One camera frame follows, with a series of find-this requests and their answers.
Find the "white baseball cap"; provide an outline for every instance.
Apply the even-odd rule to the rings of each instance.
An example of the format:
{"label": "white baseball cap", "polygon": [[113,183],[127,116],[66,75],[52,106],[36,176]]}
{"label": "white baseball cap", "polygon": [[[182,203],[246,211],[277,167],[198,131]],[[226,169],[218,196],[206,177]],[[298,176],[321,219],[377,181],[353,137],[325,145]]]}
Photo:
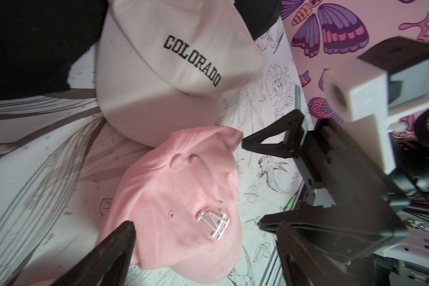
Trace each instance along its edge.
{"label": "white baseball cap", "polygon": [[100,40],[100,109],[119,132],[156,147],[210,126],[224,92],[262,75],[261,54],[230,0],[110,0]]}

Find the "black bracket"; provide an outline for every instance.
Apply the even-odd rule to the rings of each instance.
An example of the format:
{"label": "black bracket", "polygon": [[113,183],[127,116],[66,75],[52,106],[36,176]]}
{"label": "black bracket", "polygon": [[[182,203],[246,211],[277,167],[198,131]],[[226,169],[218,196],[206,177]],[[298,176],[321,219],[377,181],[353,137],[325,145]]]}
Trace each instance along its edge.
{"label": "black bracket", "polygon": [[[292,158],[297,153],[303,137],[302,122],[305,119],[302,112],[294,109],[266,128],[249,135],[241,142],[245,150],[281,158]],[[280,143],[262,144],[269,137],[286,132]]]}
{"label": "black bracket", "polygon": [[123,286],[127,277],[136,232],[126,220],[72,269],[51,286]]}
{"label": "black bracket", "polygon": [[276,228],[278,255],[287,286],[360,286],[343,273],[321,251],[291,225],[280,222]]}

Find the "cable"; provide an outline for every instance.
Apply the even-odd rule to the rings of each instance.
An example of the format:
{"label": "cable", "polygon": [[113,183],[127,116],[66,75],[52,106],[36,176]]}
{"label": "cable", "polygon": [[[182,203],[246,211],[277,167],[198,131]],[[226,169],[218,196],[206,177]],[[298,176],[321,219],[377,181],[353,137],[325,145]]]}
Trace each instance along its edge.
{"label": "cable", "polygon": [[425,214],[417,214],[416,212],[410,211],[410,210],[404,210],[404,211],[409,213],[409,214],[415,215],[417,217],[422,217],[423,219],[429,219],[429,217],[426,216]]}
{"label": "cable", "polygon": [[406,212],[407,214],[414,215],[414,216],[416,216],[417,218],[420,218],[420,219],[422,219],[422,220],[424,220],[424,221],[429,222],[429,220],[425,219],[424,217],[422,217],[422,216],[420,216],[420,215],[418,215],[418,214],[414,214],[414,213],[412,213],[412,212],[410,212],[410,211],[407,211],[407,210],[404,210],[404,212]]}
{"label": "cable", "polygon": [[427,128],[427,122],[429,120],[429,109],[424,111],[414,123],[414,131],[418,141],[429,148],[429,129]]}
{"label": "cable", "polygon": [[429,197],[427,196],[427,193],[425,193],[423,190],[421,190],[420,187],[414,182],[414,180],[408,175],[407,172],[403,172],[403,174],[407,177],[407,179],[412,183],[412,185],[415,187],[417,192],[429,203]]}
{"label": "cable", "polygon": [[292,205],[294,204],[294,202],[295,202],[295,200],[296,200],[296,198],[297,198],[297,193],[298,193],[299,191],[297,191],[297,192],[295,192],[293,195],[292,195],[292,197],[289,199],[289,201],[288,201],[288,203],[286,204],[286,206],[284,207],[284,211],[286,211],[287,209],[288,209],[288,207],[292,207]]}

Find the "bird drawing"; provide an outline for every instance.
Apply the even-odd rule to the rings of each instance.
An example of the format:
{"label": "bird drawing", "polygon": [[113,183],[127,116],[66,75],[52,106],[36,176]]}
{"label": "bird drawing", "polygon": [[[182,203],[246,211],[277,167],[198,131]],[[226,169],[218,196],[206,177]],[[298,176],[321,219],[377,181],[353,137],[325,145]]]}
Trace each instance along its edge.
{"label": "bird drawing", "polygon": [[262,156],[257,163],[259,164],[259,172],[257,173],[257,177],[262,178],[263,175],[266,175],[267,185],[269,185],[272,190],[278,193],[287,194],[288,192],[281,190],[275,180],[275,170],[287,172],[287,170],[282,166],[287,163],[275,162],[268,155]]}

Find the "black cable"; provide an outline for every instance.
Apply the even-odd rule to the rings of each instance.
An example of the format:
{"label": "black cable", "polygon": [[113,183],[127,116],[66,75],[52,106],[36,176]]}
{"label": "black cable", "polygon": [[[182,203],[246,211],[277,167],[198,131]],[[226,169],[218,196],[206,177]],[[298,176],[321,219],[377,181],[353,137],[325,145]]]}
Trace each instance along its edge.
{"label": "black cable", "polygon": [[429,222],[429,220],[425,219],[424,217],[422,217],[422,216],[420,216],[420,215],[418,215],[418,214],[414,214],[414,213],[412,213],[412,212],[410,212],[410,211],[407,211],[407,210],[404,210],[404,212],[406,212],[407,214],[414,215],[414,216],[416,216],[416,217],[417,217],[417,218],[419,218],[419,219],[422,219],[422,220],[424,220],[424,221]]}
{"label": "black cable", "polygon": [[428,220],[429,220],[429,217],[428,217],[428,216],[426,216],[425,214],[418,214],[418,213],[416,213],[415,211],[410,211],[410,210],[408,210],[407,212],[408,212],[408,213],[411,213],[411,214],[413,214],[413,215],[415,215],[415,216],[417,216],[417,217],[422,217],[423,219],[428,219]]}
{"label": "black cable", "polygon": [[427,128],[427,122],[429,120],[429,109],[424,111],[414,123],[414,132],[418,141],[424,146],[429,148],[429,129]]}
{"label": "black cable", "polygon": [[427,196],[427,193],[424,192],[423,190],[421,190],[420,187],[418,187],[418,185],[414,182],[414,180],[412,179],[412,177],[410,177],[408,175],[407,172],[403,172],[403,174],[407,177],[407,179],[412,183],[412,185],[415,187],[416,191],[421,195],[421,197],[423,197],[428,203],[429,203],[429,197]]}

